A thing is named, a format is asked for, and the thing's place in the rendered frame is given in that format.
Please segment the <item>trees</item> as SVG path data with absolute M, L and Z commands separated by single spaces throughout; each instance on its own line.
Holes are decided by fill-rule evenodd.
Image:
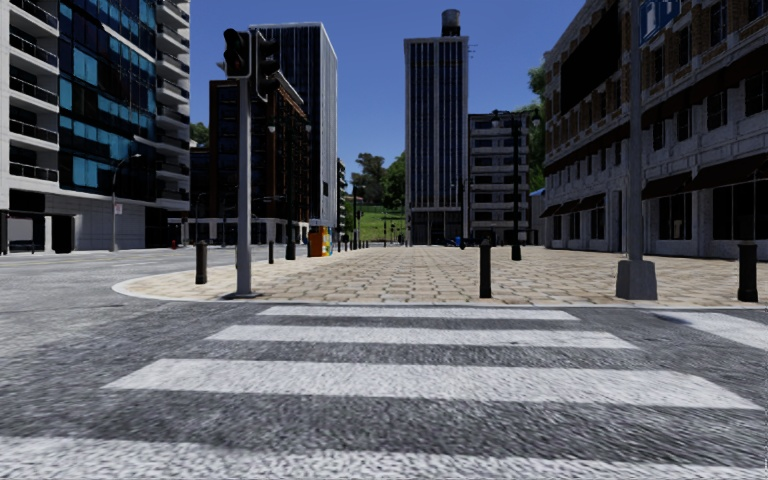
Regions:
M 528 133 L 528 185 L 529 190 L 533 192 L 545 186 L 543 174 L 543 163 L 545 158 L 544 127 L 546 122 L 544 111 L 546 85 L 544 64 L 530 68 L 528 70 L 528 78 L 529 89 L 537 96 L 537 99 L 532 103 L 519 108 L 518 112 L 522 112 L 523 110 L 536 110 L 540 118 L 539 125 L 531 125 Z
M 394 209 L 405 205 L 405 153 L 388 166 L 384 158 L 360 153 L 355 162 L 362 168 L 352 174 L 352 183 L 366 202 Z

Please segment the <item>orange booth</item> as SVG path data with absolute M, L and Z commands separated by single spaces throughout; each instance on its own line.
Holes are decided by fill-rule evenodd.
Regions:
M 327 226 L 312 226 L 308 233 L 310 257 L 327 257 L 333 253 L 332 229 Z

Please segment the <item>dark street lamp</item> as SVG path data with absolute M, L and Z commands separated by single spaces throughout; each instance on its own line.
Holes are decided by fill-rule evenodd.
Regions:
M 295 179 L 295 154 L 299 145 L 300 137 L 296 136 L 296 132 L 301 134 L 303 139 L 310 136 L 312 131 L 312 125 L 308 120 L 296 120 L 295 118 L 280 118 L 275 116 L 271 123 L 268 125 L 270 133 L 275 134 L 277 127 L 280 126 L 284 134 L 284 148 L 287 153 L 283 153 L 284 164 L 286 168 L 286 200 L 287 200 L 287 235 L 285 259 L 294 260 L 296 258 L 296 245 L 295 245 L 295 230 L 294 230 L 294 179 Z
M 539 110 L 536 108 L 524 108 L 522 110 L 513 112 L 513 111 L 507 111 L 507 110 L 494 110 L 493 116 L 491 119 L 492 126 L 494 128 L 499 128 L 501 125 L 501 116 L 503 114 L 507 114 L 510 116 L 510 128 L 511 128 L 511 138 L 513 140 L 513 176 L 514 176 L 514 182 L 513 182 L 513 195 L 515 198 L 513 199 L 513 240 L 511 242 L 511 260 L 512 261 L 520 261 L 522 259 L 521 256 L 521 245 L 519 243 L 519 202 L 520 202 L 520 196 L 519 196 L 519 185 L 520 185 L 520 175 L 519 175 L 519 165 L 520 165 L 520 157 L 519 157 L 519 140 L 520 140 L 520 133 L 522 129 L 523 120 L 531 119 L 533 121 L 533 124 L 535 126 L 538 126 L 540 124 L 540 115 Z

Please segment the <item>dark striped tower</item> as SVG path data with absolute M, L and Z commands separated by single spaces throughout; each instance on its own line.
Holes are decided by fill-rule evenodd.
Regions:
M 467 234 L 468 38 L 460 11 L 441 35 L 404 41 L 408 243 L 444 245 Z

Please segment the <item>pale concrete building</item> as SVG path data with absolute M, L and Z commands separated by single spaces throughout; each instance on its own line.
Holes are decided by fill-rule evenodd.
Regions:
M 513 240 L 513 140 L 510 116 L 501 116 L 494 128 L 493 112 L 469 116 L 468 180 L 465 183 L 467 228 L 471 239 L 489 239 L 494 245 L 509 245 Z M 528 120 L 523 120 L 519 140 L 519 243 L 530 230 L 527 220 L 529 185 Z

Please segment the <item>glass tower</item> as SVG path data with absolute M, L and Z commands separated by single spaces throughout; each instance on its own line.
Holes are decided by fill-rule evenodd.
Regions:
M 303 100 L 310 132 L 311 226 L 334 228 L 338 215 L 337 103 L 338 59 L 321 22 L 252 24 L 279 44 L 280 70 Z

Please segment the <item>traffic light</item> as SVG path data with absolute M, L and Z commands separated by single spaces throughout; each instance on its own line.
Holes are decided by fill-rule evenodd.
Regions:
M 224 71 L 238 86 L 239 122 L 239 170 L 237 188 L 237 244 L 236 244 L 236 291 L 233 299 L 250 299 L 258 296 L 252 288 L 251 220 L 252 220 L 252 99 L 250 79 L 253 70 L 251 30 L 228 28 L 223 32 L 225 41 Z

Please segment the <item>dark brown glass building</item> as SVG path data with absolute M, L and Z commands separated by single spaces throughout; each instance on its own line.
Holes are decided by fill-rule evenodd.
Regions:
M 268 130 L 271 120 L 308 120 L 303 101 L 278 88 L 263 102 L 254 99 L 252 113 L 252 220 L 251 242 L 285 244 L 287 235 L 284 134 Z M 195 242 L 227 246 L 237 242 L 237 188 L 239 160 L 238 86 L 234 80 L 209 83 L 209 145 L 190 150 L 192 199 L 190 233 Z M 294 230 L 300 243 L 309 227 L 310 136 L 300 137 L 295 154 Z

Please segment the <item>grey street lamp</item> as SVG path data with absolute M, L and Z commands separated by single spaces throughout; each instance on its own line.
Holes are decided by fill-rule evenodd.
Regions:
M 126 158 L 124 158 L 123 160 L 121 160 L 117 164 L 117 166 L 114 168 L 114 171 L 113 171 L 112 182 L 111 182 L 111 190 L 112 190 L 112 192 L 111 192 L 112 193 L 112 195 L 111 195 L 111 204 L 112 204 L 111 205 L 112 206 L 112 210 L 111 210 L 111 213 L 112 213 L 111 243 L 110 243 L 110 249 L 109 249 L 109 251 L 112 252 L 112 253 L 115 253 L 115 252 L 118 251 L 117 239 L 116 239 L 116 228 L 117 228 L 117 219 L 116 219 L 116 217 L 117 217 L 116 181 L 117 181 L 117 176 L 118 176 L 118 173 L 120 172 L 120 170 L 121 170 L 121 168 L 122 168 L 124 163 L 126 163 L 127 161 L 132 160 L 134 158 L 140 158 L 141 156 L 142 155 L 140 153 L 134 153 L 134 154 L 131 154 L 131 155 L 127 156 Z

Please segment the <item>white and blue glass building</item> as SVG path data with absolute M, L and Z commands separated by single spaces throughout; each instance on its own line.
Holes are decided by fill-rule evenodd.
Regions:
M 0 254 L 189 242 L 190 0 L 0 0 Z

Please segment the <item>pale stone and brick building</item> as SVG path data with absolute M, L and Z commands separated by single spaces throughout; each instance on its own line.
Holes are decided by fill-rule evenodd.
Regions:
M 630 2 L 582 0 L 544 56 L 549 248 L 630 237 Z M 768 261 L 768 0 L 638 0 L 644 250 Z

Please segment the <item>sign on a post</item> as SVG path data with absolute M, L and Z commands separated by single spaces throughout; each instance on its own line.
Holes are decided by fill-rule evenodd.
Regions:
M 616 296 L 626 300 L 656 301 L 657 278 L 655 264 L 643 259 L 644 220 L 642 211 L 642 63 L 641 44 L 645 38 L 646 13 L 663 0 L 629 0 L 629 143 L 627 159 L 626 252 L 627 258 L 618 263 Z

